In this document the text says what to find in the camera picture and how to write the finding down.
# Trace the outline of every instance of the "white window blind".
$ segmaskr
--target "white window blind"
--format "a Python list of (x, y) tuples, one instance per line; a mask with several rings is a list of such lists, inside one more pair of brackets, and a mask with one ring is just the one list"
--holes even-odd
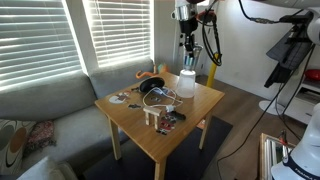
[(84, 0), (99, 67), (150, 59), (150, 0)]
[(79, 70), (61, 0), (0, 0), (0, 90)]

